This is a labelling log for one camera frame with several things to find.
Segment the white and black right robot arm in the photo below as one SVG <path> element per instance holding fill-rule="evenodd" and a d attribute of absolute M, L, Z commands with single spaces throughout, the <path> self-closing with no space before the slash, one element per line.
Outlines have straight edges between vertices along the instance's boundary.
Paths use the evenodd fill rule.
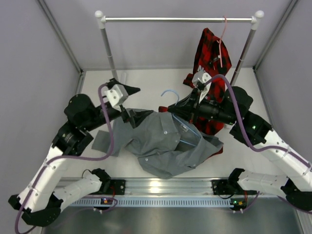
<path fill-rule="evenodd" d="M 168 107 L 168 112 L 188 122 L 204 117 L 229 124 L 230 135 L 251 150 L 261 153 L 283 175 L 254 173 L 235 168 L 225 182 L 219 182 L 215 194 L 263 192 L 279 197 L 303 212 L 312 212 L 312 164 L 287 144 L 261 116 L 249 110 L 253 98 L 237 86 L 229 87 L 220 103 L 200 100 L 195 88 L 184 99 Z"/>

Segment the light blue wire hanger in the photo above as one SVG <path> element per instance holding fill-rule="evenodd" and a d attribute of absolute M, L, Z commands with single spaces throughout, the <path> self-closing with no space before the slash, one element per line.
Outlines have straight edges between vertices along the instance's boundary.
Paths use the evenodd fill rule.
<path fill-rule="evenodd" d="M 161 97 L 167 93 L 167 92 L 171 92 L 171 93 L 174 93 L 176 95 L 176 102 L 175 102 L 175 105 L 177 105 L 177 103 L 179 102 L 179 94 L 177 91 L 173 90 L 173 89 L 167 89 L 167 90 L 164 90 L 162 92 L 162 94 L 160 95 Z M 200 136 L 193 130 L 191 129 L 188 125 L 185 125 L 178 117 L 176 117 L 174 114 L 172 114 L 172 118 L 175 119 L 176 121 L 178 121 L 181 125 L 181 127 L 187 131 L 190 131 L 191 133 L 193 133 L 196 137 L 200 138 Z M 184 143 L 184 144 L 187 144 L 187 145 L 190 145 L 190 146 L 193 146 L 193 147 L 196 147 L 195 144 L 193 143 L 190 143 L 188 141 L 185 141 L 185 140 L 182 140 L 180 139 L 180 142 Z"/>

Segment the grey button shirt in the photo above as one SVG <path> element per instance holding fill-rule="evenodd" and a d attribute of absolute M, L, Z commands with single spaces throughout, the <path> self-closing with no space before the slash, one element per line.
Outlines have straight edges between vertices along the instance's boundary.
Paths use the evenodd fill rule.
<path fill-rule="evenodd" d="M 193 170 L 209 157 L 222 152 L 223 142 L 217 137 L 206 135 L 194 125 L 179 119 L 200 138 L 183 129 L 172 118 L 172 114 L 153 112 L 136 128 L 124 123 L 121 118 L 115 119 L 113 136 L 99 131 L 92 149 L 106 153 L 111 143 L 114 143 L 112 156 L 118 156 L 124 149 L 137 157 L 144 171 L 162 179 Z M 196 147 L 184 144 L 180 139 L 193 143 Z"/>

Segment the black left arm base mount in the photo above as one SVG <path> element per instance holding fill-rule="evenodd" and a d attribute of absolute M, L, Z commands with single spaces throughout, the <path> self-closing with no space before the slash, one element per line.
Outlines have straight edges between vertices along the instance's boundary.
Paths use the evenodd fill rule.
<path fill-rule="evenodd" d="M 126 180 L 124 179 L 112 179 L 109 185 L 105 185 L 100 188 L 97 195 L 125 195 Z"/>

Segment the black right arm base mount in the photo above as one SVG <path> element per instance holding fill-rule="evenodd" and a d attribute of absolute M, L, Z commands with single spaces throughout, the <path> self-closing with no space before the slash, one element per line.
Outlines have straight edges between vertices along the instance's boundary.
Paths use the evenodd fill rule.
<path fill-rule="evenodd" d="M 236 182 L 227 179 L 212 180 L 214 195 L 238 195 L 240 188 Z"/>

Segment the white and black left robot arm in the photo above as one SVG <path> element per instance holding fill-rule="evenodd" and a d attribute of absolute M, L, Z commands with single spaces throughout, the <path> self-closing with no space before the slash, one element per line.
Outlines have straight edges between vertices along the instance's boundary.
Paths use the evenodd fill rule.
<path fill-rule="evenodd" d="M 8 202 L 18 211 L 17 220 L 32 228 L 52 224 L 61 212 L 81 198 L 96 194 L 111 194 L 112 180 L 103 169 L 94 169 L 88 176 L 61 189 L 60 179 L 75 160 L 84 160 L 82 153 L 92 142 L 91 131 L 121 118 L 137 127 L 149 111 L 127 111 L 124 101 L 140 91 L 112 78 L 98 89 L 100 105 L 95 106 L 88 95 L 74 95 L 64 110 L 66 123 L 54 137 L 48 154 L 29 185 L 19 194 L 10 196 Z"/>

